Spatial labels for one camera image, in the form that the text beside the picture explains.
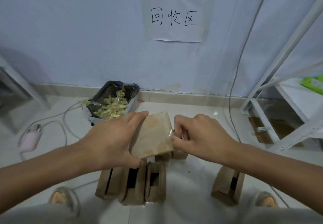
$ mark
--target pink electronic device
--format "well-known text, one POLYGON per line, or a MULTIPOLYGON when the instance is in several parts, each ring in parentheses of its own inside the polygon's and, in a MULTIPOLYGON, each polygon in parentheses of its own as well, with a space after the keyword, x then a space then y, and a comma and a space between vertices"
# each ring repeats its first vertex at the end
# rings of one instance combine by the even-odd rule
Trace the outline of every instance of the pink electronic device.
POLYGON ((21 152, 34 151, 41 136, 41 125, 37 124, 22 136, 18 148, 21 152))

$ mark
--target pink power bank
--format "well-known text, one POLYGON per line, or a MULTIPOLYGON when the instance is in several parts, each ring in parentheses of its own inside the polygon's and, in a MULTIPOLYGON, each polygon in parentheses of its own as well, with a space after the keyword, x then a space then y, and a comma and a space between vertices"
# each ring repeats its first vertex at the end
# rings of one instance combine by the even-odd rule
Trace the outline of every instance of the pink power bank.
POLYGON ((40 128, 37 130, 26 132, 22 136, 18 148, 20 149, 21 152, 34 151, 40 139, 40 136, 41 136, 40 128))

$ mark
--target foot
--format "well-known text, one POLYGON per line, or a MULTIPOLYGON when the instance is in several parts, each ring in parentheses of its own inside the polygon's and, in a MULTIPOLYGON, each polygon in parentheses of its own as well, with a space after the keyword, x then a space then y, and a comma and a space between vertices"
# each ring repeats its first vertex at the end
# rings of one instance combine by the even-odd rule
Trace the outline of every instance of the foot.
POLYGON ((257 200, 256 200, 256 206, 258 207, 279 207, 276 199, 273 197, 271 193, 268 192, 261 192, 259 193, 257 200))
POLYGON ((48 203, 64 205, 71 211, 73 216, 77 217, 79 215, 79 198, 71 188, 64 186, 56 188, 52 196, 49 198, 48 203))

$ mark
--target hand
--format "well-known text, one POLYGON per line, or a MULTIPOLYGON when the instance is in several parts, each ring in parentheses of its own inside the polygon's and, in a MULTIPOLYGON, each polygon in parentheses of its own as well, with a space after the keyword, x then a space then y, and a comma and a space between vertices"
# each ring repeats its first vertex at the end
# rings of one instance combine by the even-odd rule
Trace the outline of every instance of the hand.
POLYGON ((218 121, 203 114, 194 118, 176 115, 175 133, 172 138, 175 149, 218 164, 225 164, 239 145, 218 121))
POLYGON ((96 124, 77 143, 85 154, 87 171, 111 169, 118 166, 138 168, 141 159, 131 156, 129 144, 139 123, 148 115, 148 111, 135 113, 96 124))

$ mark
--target forearm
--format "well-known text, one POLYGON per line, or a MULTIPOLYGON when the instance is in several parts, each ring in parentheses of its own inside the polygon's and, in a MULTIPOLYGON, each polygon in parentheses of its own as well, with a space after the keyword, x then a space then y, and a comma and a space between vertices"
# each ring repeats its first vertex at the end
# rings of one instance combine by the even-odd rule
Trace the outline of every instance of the forearm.
POLYGON ((323 214, 323 167, 238 144, 226 165, 272 185, 323 214))
POLYGON ((58 183, 87 173, 84 153, 71 145, 0 169, 0 213, 58 183))

